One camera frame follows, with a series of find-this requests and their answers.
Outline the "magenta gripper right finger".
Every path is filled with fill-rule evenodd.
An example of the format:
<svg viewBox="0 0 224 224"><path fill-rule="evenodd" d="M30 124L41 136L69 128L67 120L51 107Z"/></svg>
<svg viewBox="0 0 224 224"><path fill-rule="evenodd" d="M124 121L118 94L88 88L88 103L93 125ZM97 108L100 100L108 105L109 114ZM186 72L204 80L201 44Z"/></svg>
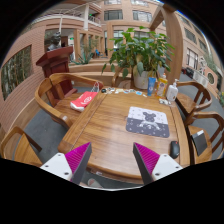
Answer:
<svg viewBox="0 0 224 224"><path fill-rule="evenodd" d="M145 185L168 176L182 167L168 154L161 154L134 142L133 154Z"/></svg>

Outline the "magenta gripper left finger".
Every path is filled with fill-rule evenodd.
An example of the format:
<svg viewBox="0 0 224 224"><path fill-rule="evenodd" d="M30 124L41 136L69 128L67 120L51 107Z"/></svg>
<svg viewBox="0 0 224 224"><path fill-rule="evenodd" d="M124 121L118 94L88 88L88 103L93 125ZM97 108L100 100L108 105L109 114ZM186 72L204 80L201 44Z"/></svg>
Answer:
<svg viewBox="0 0 224 224"><path fill-rule="evenodd" d="M92 146L88 142L66 154L55 154L41 169L79 185L91 153Z"/></svg>

